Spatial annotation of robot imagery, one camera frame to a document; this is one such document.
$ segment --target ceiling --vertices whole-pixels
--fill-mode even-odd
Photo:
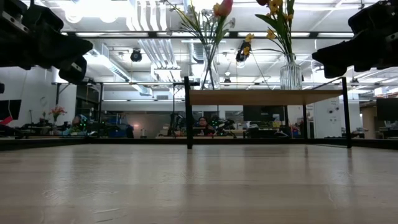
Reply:
[[[132,32],[132,31],[165,31],[162,29],[164,25],[168,29],[176,27],[180,20],[175,12],[170,12],[169,7],[166,6],[165,17],[163,17],[161,10],[164,6],[158,1],[138,1],[137,8],[133,5],[135,0],[80,0],[85,4],[75,4],[69,0],[36,0],[37,4],[44,4],[51,8],[57,16],[65,22],[63,32],[68,35],[80,35],[91,40],[97,49],[102,44],[109,49],[109,58],[115,65],[126,71],[130,78],[140,82],[155,82],[150,75],[152,62],[144,50],[141,50],[142,60],[140,62],[132,62],[130,54],[134,48],[141,49],[139,40],[135,38],[115,38],[104,37],[101,35],[107,32]],[[183,8],[184,0],[173,0],[174,4]],[[193,4],[197,9],[205,8],[211,9],[216,2],[209,0],[193,0]],[[373,4],[377,0],[363,0],[365,6]],[[296,0],[295,1],[295,15],[293,23],[293,32],[351,32],[348,26],[348,19],[359,11],[361,5],[360,0]],[[241,34],[244,32],[266,32],[267,24],[255,17],[255,14],[266,14],[268,8],[260,7],[256,1],[253,0],[235,0],[234,7],[229,15],[229,18],[236,19],[236,26],[230,31],[238,31]],[[73,16],[82,18],[76,22],[66,16]],[[136,18],[139,26],[128,26],[126,21],[131,18]],[[220,44],[219,54],[217,58],[218,71],[220,73],[221,81],[225,78],[225,73],[229,72],[232,82],[278,82],[279,69],[284,64],[283,55],[275,54],[273,52],[255,52],[246,60],[243,68],[238,68],[234,61],[236,49],[240,46],[244,37],[236,39],[225,39]],[[188,50],[188,45],[185,43],[189,38],[174,38],[171,39],[172,50],[180,67],[181,77],[185,75],[200,75],[203,71],[202,65],[191,66],[191,60]],[[323,47],[334,45],[343,41],[339,39],[294,39],[293,51],[297,54],[297,63],[301,65],[305,82],[327,82],[324,79],[322,72],[313,73],[311,54]],[[252,42],[252,49],[266,49],[275,48],[274,43],[267,39],[254,39]],[[391,78],[398,77],[398,69],[388,69],[378,72],[368,72],[367,75],[355,73],[353,69],[349,69],[345,76],[360,77],[360,82],[374,83],[374,82],[388,82]],[[87,77],[94,78],[99,82],[120,82],[121,80],[106,67],[103,63],[96,60],[88,60]],[[249,86],[238,86],[238,88],[248,88]],[[366,86],[358,88],[358,93],[364,93],[375,89],[375,86]],[[109,90],[127,90],[125,86],[107,87]]]

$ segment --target pink tulip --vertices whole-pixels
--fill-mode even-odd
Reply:
[[[232,11],[232,3],[233,0],[223,0],[223,2],[218,7],[218,10],[215,11],[216,16],[228,16]]]

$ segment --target shelf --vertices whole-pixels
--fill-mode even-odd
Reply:
[[[341,90],[190,90],[191,105],[308,105],[342,95]]]

